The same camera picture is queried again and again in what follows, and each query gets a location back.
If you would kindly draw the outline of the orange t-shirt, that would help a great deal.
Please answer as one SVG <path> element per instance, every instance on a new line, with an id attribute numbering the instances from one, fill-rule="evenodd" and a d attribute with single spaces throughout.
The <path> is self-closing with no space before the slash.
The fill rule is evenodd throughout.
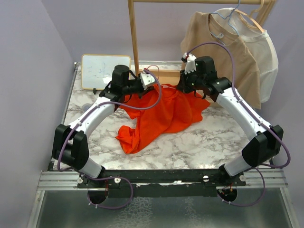
<path id="1" fill-rule="evenodd" d="M 164 84 L 161 87 L 159 103 L 148 110 L 136 110 L 122 106 L 136 126 L 121 126 L 116 139 L 126 154 L 141 151 L 158 136 L 165 133 L 178 133 L 193 123 L 203 120 L 202 111 L 210 103 L 193 92 L 184 94 L 176 86 Z"/>

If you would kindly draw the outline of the pink wire hanger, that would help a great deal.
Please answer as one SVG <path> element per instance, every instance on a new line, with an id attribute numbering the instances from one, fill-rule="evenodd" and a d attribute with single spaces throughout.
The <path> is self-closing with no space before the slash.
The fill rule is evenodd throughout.
<path id="1" fill-rule="evenodd" d="M 148 69 L 157 78 L 160 84 L 175 87 L 180 80 L 180 66 L 175 65 L 143 65 L 141 70 Z"/>

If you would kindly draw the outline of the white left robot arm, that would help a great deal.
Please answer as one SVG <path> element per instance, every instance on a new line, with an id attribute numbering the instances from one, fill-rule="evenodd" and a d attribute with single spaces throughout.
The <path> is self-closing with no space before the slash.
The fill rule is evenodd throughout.
<path id="1" fill-rule="evenodd" d="M 160 85 L 157 77 L 149 70 L 129 79 L 133 72 L 128 66 L 116 65 L 112 72 L 112 80 L 105 86 L 99 97 L 86 112 L 68 125 L 60 124 L 55 129 L 52 158 L 60 164 L 66 164 L 72 169 L 88 176 L 92 186 L 98 188 L 104 184 L 105 168 L 90 158 L 88 138 L 99 124 L 118 107 L 128 105 L 125 97 L 137 94 L 142 96 Z"/>

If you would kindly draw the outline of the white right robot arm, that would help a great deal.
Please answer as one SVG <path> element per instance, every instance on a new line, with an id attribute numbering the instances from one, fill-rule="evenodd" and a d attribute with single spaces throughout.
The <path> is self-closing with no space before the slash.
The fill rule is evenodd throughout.
<path id="1" fill-rule="evenodd" d="M 220 166 L 218 180 L 222 185 L 230 185 L 236 175 L 261 165 L 279 153 L 283 129 L 259 116 L 232 88 L 229 79 L 219 78 L 211 57 L 185 53 L 182 61 L 186 66 L 180 71 L 177 89 L 186 94 L 203 91 L 204 96 L 218 103 L 234 118 L 249 140 L 240 155 Z"/>

